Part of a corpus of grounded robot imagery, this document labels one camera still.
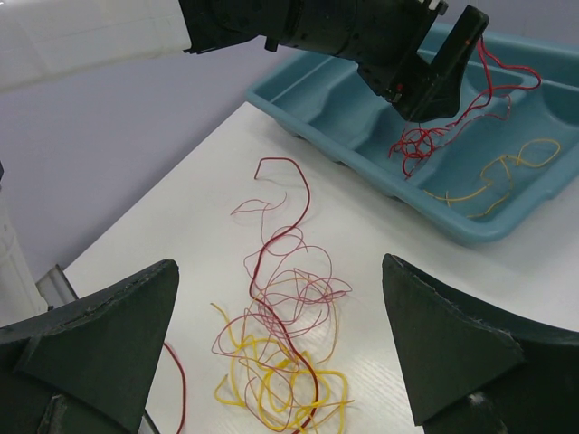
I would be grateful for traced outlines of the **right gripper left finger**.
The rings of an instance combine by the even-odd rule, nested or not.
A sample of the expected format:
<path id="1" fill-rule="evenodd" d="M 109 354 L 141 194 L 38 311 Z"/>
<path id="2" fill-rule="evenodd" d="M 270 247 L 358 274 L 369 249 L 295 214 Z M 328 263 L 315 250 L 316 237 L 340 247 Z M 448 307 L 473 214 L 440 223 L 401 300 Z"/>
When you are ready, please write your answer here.
<path id="1" fill-rule="evenodd" d="M 136 433 L 179 284 L 164 259 L 1 329 L 1 431 Z"/>

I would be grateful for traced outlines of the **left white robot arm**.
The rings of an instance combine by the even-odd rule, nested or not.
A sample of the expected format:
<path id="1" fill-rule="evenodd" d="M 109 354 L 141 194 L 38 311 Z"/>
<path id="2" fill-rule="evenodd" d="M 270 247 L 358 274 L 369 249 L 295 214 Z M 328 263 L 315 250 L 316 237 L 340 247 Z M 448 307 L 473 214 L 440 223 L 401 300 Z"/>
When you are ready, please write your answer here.
<path id="1" fill-rule="evenodd" d="M 418 51 L 444 1 L 4 1 L 1 88 L 115 62 L 202 54 L 263 37 L 354 61 L 409 122 L 454 117 L 466 65 L 489 18 L 467 6 L 431 61 Z"/>

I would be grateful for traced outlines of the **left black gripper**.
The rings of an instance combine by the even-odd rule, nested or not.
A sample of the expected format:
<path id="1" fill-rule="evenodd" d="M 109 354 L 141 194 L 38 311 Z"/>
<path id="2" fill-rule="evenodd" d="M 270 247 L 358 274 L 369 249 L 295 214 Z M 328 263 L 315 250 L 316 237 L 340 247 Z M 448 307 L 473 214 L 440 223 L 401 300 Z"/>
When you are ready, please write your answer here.
<path id="1" fill-rule="evenodd" d="M 397 73 L 397 112 L 414 123 L 452 118 L 460 108 L 464 71 L 489 17 L 466 6 L 427 62 L 415 49 L 447 8 L 445 1 L 292 1 L 289 46 L 386 68 L 395 68 L 411 51 Z"/>

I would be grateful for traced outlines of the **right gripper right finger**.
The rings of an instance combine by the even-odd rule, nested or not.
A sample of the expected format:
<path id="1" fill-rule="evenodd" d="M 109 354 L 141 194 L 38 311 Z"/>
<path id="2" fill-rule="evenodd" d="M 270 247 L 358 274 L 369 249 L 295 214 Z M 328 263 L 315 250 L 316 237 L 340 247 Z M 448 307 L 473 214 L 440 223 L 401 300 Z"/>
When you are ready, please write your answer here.
<path id="1" fill-rule="evenodd" d="M 426 433 L 575 433 L 578 334 L 453 288 L 387 254 L 384 304 Z"/>

